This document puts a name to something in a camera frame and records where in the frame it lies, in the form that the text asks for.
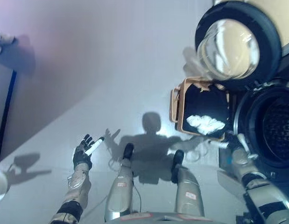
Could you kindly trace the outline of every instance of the wire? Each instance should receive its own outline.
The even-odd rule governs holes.
[[[135,190],[137,191],[137,194],[138,194],[139,199],[140,199],[140,209],[139,209],[139,212],[141,213],[141,206],[142,206],[141,195],[140,195],[138,189],[136,188],[135,184],[134,184],[134,188],[135,188]]]

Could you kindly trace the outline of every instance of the tan handle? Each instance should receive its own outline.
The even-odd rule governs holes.
[[[176,87],[173,90],[171,90],[171,95],[170,95],[170,110],[169,110],[169,119],[170,121],[177,123],[177,104],[179,101],[179,92],[180,92],[180,87]]]

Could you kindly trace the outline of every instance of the silver leg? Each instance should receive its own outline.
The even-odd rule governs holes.
[[[197,217],[204,216],[204,205],[199,184],[195,176],[184,167],[180,167],[178,171],[175,212]]]
[[[105,221],[131,213],[133,195],[133,173],[131,161],[124,159],[118,177],[110,189],[105,208]]]

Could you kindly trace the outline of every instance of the black lid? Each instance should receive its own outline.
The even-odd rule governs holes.
[[[244,24],[254,34],[260,58],[254,72],[243,79],[217,81],[228,90],[243,91],[259,87],[277,72],[282,56],[281,42],[273,22],[258,8],[240,1],[227,1],[210,8],[200,20],[195,33],[195,46],[204,39],[212,24],[232,19]]]

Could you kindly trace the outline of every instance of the black glove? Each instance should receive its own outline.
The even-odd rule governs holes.
[[[90,159],[90,156],[88,156],[85,151],[87,151],[92,145],[94,144],[94,141],[92,141],[92,137],[90,137],[89,134],[87,134],[84,139],[80,142],[80,145],[76,147],[75,154],[73,157],[73,163],[74,163],[74,169],[77,165],[81,163],[86,163],[88,165],[88,169],[90,170],[92,168],[92,161]]]

